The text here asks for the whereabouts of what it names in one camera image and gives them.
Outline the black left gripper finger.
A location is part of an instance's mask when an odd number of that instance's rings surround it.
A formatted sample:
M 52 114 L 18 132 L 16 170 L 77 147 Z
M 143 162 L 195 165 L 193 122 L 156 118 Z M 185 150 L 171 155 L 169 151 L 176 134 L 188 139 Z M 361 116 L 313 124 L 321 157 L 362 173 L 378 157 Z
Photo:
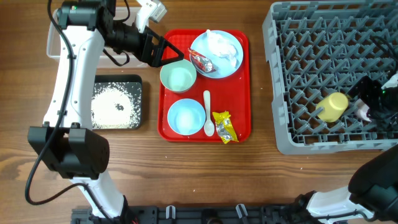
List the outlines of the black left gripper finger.
M 168 65 L 170 63 L 178 62 L 184 59 L 184 56 L 178 56 L 173 58 L 162 59 L 160 61 L 160 66 L 163 67 L 164 65 Z
M 176 46 L 171 44 L 165 37 L 160 37 L 160 48 L 164 52 L 167 48 L 170 48 L 173 52 L 178 55 L 178 58 L 184 58 L 184 53 L 179 50 Z

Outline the mint green bowl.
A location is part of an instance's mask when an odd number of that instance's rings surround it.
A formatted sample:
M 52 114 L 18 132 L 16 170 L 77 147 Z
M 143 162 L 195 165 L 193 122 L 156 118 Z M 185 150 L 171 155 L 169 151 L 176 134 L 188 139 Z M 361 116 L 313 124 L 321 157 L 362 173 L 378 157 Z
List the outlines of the mint green bowl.
M 196 68 L 186 59 L 164 65 L 160 70 L 161 84 L 175 93 L 188 91 L 196 79 Z

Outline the pink plastic cup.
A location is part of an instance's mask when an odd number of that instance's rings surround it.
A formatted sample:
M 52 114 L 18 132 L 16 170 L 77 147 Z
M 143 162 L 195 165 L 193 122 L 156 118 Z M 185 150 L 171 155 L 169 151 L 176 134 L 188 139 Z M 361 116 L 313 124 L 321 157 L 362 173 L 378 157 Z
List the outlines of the pink plastic cup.
M 367 116 L 367 112 L 369 110 L 369 106 L 365 104 L 363 101 L 357 101 L 355 103 L 357 110 L 355 112 L 356 116 L 361 118 L 362 120 L 365 120 L 367 122 L 371 122 L 371 120 Z

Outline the red foil wrapper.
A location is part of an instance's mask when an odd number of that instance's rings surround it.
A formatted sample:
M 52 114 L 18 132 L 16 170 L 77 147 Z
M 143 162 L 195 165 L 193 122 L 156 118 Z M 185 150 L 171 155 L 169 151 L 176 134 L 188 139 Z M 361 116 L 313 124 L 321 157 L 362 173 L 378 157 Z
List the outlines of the red foil wrapper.
M 191 62 L 196 65 L 201 72 L 210 73 L 216 71 L 216 67 L 209 58 L 191 48 L 188 48 L 188 52 Z

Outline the yellow plastic cup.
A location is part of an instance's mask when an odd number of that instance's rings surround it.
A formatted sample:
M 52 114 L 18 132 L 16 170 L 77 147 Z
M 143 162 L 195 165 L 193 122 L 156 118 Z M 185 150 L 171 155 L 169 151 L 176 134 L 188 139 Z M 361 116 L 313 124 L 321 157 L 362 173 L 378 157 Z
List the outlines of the yellow plastic cup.
M 348 97 L 345 94 L 332 93 L 317 104 L 316 109 L 322 108 L 317 116 L 327 123 L 335 122 L 345 112 L 348 105 Z

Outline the light blue bowl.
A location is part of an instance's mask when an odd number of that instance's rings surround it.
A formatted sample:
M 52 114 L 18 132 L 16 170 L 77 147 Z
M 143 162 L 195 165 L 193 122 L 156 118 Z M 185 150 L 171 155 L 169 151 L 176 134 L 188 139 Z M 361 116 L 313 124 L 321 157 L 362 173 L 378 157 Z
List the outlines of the light blue bowl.
M 184 98 L 171 105 L 167 112 L 170 128 L 182 136 L 191 136 L 199 132 L 206 120 L 204 107 L 196 100 Z

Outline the yellow foil wrapper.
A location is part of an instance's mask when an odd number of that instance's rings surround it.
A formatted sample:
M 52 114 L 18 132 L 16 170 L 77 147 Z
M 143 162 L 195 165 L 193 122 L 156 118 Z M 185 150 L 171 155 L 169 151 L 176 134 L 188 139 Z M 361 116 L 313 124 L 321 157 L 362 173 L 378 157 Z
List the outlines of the yellow foil wrapper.
M 212 112 L 216 124 L 216 132 L 224 144 L 230 141 L 238 142 L 237 134 L 231 122 L 231 115 L 228 111 L 222 113 Z

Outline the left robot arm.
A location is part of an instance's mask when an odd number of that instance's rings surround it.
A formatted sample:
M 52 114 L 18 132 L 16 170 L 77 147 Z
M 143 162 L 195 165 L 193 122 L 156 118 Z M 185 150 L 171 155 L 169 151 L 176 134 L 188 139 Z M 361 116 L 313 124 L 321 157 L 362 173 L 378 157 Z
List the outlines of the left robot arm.
M 160 1 L 141 1 L 131 25 L 115 19 L 114 1 L 65 1 L 49 13 L 61 43 L 57 79 L 43 124 L 30 127 L 28 142 L 37 162 L 81 189 L 93 223 L 138 222 L 107 170 L 109 142 L 93 132 L 91 99 L 100 57 L 113 49 L 151 67 L 169 64 L 163 58 L 169 41 L 147 26 L 166 12 Z

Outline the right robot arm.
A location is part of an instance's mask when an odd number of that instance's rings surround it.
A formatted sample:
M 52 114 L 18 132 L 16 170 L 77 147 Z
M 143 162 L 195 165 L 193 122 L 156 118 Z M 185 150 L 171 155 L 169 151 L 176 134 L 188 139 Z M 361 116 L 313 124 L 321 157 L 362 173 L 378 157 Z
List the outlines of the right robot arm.
M 397 75 L 381 85 L 363 77 L 349 91 L 358 100 L 356 114 L 389 128 L 397 125 Z M 397 147 L 361 166 L 347 187 L 299 195 L 290 206 L 290 223 L 334 223 L 351 218 L 397 221 Z

